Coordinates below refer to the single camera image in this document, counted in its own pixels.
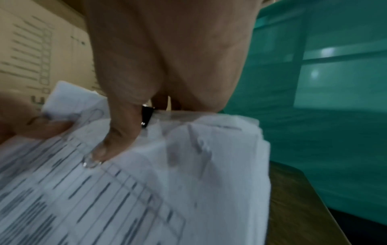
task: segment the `document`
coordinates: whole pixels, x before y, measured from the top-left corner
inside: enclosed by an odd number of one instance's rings
[[[43,112],[76,123],[0,146],[0,244],[264,244],[270,145],[258,121],[157,111],[126,152],[86,169],[109,129],[106,98],[59,82]]]

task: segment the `hand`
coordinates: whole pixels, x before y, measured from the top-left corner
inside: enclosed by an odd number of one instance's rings
[[[141,105],[218,112],[232,95],[262,0],[85,0],[96,74],[111,124],[106,161],[141,130]]]
[[[0,93],[0,144],[15,135],[48,139],[72,125],[70,121],[50,121],[29,103],[7,93]]]

